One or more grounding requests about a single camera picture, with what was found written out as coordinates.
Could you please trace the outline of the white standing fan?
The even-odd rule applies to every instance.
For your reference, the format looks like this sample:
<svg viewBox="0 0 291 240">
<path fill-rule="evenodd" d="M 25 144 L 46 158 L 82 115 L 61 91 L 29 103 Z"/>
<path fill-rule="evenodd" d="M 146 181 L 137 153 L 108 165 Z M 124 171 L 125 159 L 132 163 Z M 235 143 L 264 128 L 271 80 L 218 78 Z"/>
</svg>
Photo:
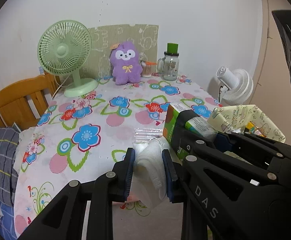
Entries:
<svg viewBox="0 0 291 240">
<path fill-rule="evenodd" d="M 221 82 L 220 102 L 224 101 L 230 106 L 242 105 L 252 94 L 254 82 L 244 69 L 230 70 L 222 66 L 217 70 L 216 77 Z"/>
</svg>

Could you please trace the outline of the wooden chair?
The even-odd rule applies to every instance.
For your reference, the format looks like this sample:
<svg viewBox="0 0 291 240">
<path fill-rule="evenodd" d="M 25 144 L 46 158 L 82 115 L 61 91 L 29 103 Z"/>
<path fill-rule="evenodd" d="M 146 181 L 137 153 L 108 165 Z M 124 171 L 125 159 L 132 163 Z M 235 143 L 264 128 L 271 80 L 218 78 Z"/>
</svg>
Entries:
<svg viewBox="0 0 291 240">
<path fill-rule="evenodd" d="M 54 94 L 59 80 L 45 72 L 3 88 L 0 91 L 0 127 L 10 127 L 14 123 L 21 129 L 36 126 L 40 119 L 35 117 L 28 99 L 32 100 L 39 115 L 43 115 L 48 108 L 44 91 L 47 89 Z"/>
</svg>

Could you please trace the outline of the cotton swab container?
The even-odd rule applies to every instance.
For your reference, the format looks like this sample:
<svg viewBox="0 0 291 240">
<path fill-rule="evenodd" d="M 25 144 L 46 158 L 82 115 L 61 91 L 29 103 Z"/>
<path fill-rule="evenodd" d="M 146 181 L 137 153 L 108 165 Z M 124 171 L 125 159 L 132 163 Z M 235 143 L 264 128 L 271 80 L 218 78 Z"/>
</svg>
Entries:
<svg viewBox="0 0 291 240">
<path fill-rule="evenodd" d="M 142 66 L 142 77 L 151 77 L 153 73 L 156 72 L 156 62 L 150 62 L 150 61 L 143 61 L 141 60 L 141 66 Z"/>
</svg>

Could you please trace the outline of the clear plastic straw pack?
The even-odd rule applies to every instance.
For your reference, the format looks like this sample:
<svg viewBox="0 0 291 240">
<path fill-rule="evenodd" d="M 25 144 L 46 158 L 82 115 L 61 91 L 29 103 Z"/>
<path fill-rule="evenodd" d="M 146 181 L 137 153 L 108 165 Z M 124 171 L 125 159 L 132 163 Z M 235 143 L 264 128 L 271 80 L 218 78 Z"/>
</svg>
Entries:
<svg viewBox="0 0 291 240">
<path fill-rule="evenodd" d="M 159 128 L 135 128 L 133 143 L 145 143 L 163 136 L 163 129 Z"/>
</svg>

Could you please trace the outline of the white cloth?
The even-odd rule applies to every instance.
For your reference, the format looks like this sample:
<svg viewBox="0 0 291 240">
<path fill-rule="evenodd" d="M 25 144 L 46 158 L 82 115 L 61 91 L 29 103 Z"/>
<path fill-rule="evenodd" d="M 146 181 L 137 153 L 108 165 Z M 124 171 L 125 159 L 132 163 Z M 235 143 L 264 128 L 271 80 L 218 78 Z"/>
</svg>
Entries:
<svg viewBox="0 0 291 240">
<path fill-rule="evenodd" d="M 162 151 L 170 145 L 164 137 L 133 143 L 135 161 L 131 183 L 132 194 L 147 208 L 153 209 L 166 197 L 166 174 Z"/>
</svg>

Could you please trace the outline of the glass mason jar mug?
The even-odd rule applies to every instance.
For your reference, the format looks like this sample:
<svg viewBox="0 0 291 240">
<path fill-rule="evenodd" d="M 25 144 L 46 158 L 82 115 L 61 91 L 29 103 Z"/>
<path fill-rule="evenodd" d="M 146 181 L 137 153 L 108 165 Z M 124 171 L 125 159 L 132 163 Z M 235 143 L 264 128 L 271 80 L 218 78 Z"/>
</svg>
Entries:
<svg viewBox="0 0 291 240">
<path fill-rule="evenodd" d="M 178 77 L 179 70 L 179 45 L 176 43 L 168 43 L 164 57 L 158 59 L 157 69 L 164 80 L 175 81 Z"/>
</svg>

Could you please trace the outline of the purple plush toy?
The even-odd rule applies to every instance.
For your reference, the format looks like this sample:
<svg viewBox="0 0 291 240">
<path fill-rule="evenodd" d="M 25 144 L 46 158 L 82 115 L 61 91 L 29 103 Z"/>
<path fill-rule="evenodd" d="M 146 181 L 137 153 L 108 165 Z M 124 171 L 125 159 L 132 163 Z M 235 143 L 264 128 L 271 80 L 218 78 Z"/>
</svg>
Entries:
<svg viewBox="0 0 291 240">
<path fill-rule="evenodd" d="M 111 47 L 110 63 L 116 85 L 141 81 L 142 66 L 139 61 L 139 52 L 132 42 L 114 44 Z"/>
</svg>

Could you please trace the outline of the beige door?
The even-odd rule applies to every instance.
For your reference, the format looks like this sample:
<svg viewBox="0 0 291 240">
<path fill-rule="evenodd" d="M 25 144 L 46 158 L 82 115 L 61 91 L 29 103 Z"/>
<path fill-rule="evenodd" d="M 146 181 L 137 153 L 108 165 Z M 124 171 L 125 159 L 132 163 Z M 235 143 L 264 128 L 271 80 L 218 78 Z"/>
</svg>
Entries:
<svg viewBox="0 0 291 240">
<path fill-rule="evenodd" d="M 291 145 L 291 10 L 286 0 L 262 0 L 263 33 L 251 103 L 274 124 L 268 138 Z"/>
</svg>

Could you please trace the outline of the floral tablecloth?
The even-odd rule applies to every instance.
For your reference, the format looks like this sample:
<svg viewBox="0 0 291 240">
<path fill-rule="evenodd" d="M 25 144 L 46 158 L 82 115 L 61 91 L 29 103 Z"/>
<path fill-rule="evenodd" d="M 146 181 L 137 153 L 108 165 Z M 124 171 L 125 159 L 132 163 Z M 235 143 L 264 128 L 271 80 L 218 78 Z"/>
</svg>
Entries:
<svg viewBox="0 0 291 240">
<path fill-rule="evenodd" d="M 183 102 L 205 119 L 220 105 L 185 75 L 165 81 L 153 74 L 121 86 L 105 77 L 83 96 L 57 94 L 17 148 L 16 234 L 66 183 L 95 180 L 111 170 L 132 146 L 135 129 L 162 129 L 170 102 Z"/>
</svg>

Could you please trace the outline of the green tissue pack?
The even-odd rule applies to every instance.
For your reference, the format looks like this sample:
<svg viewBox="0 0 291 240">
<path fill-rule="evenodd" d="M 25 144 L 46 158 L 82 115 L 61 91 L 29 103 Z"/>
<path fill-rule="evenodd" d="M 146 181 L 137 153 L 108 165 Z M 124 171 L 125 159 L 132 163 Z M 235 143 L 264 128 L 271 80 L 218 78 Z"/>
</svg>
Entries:
<svg viewBox="0 0 291 240">
<path fill-rule="evenodd" d="M 167 108 L 163 136 L 180 160 L 192 152 L 197 140 L 212 142 L 217 131 L 190 107 L 171 102 Z"/>
</svg>

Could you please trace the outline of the yellow cartoon storage box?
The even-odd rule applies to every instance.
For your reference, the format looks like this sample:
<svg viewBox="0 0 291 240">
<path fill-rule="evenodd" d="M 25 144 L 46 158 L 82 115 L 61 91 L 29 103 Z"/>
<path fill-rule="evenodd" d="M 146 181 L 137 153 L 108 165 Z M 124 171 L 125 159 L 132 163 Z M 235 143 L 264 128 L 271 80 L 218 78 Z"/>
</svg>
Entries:
<svg viewBox="0 0 291 240">
<path fill-rule="evenodd" d="M 215 108 L 207 122 L 219 132 L 244 133 L 248 122 L 257 126 L 264 125 L 265 138 L 284 143 L 285 135 L 256 105 L 225 106 Z"/>
</svg>

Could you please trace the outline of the green desk fan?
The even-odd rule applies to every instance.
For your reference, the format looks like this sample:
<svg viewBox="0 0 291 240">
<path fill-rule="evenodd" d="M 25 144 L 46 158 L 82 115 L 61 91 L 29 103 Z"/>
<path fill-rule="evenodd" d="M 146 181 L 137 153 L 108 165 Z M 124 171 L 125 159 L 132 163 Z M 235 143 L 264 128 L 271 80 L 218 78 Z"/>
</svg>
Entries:
<svg viewBox="0 0 291 240">
<path fill-rule="evenodd" d="M 54 23 L 41 35 L 37 58 L 41 67 L 55 76 L 71 75 L 73 82 L 64 90 L 64 96 L 82 96 L 98 86 L 92 78 L 80 77 L 79 70 L 92 51 L 92 37 L 80 22 L 63 20 Z"/>
</svg>

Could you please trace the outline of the cartoon tissue pack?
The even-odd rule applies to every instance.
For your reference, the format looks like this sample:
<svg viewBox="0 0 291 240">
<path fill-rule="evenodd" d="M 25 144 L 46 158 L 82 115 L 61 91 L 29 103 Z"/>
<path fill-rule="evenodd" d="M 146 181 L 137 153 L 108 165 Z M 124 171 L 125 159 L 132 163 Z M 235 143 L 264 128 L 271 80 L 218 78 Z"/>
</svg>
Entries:
<svg viewBox="0 0 291 240">
<path fill-rule="evenodd" d="M 255 134 L 255 135 L 262 136 L 262 137 L 266 137 L 264 125 L 257 126 L 252 121 L 247 123 L 247 125 L 245 126 L 244 131 L 245 132 L 249 132 L 251 134 Z"/>
</svg>

